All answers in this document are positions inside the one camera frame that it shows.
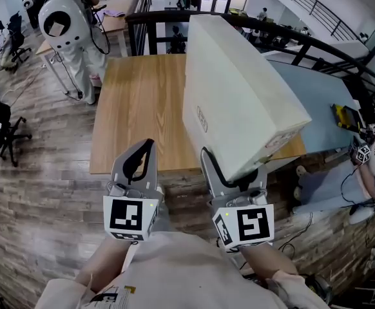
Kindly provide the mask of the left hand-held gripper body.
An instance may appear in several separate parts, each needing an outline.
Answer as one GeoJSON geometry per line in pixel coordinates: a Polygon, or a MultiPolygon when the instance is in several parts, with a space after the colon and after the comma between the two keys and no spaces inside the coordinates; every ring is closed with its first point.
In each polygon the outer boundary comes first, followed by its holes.
{"type": "Polygon", "coordinates": [[[146,241],[164,200],[161,184],[154,181],[124,185],[108,182],[103,196],[104,230],[115,239],[146,241]]]}

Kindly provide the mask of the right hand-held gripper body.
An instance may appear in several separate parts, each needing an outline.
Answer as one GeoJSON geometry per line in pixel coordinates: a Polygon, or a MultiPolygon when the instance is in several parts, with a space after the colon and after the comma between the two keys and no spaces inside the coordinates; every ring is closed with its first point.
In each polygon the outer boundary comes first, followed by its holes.
{"type": "Polygon", "coordinates": [[[209,206],[218,233],[217,244],[226,252],[274,239],[274,205],[268,204],[265,188],[211,191],[211,196],[209,206]]]}

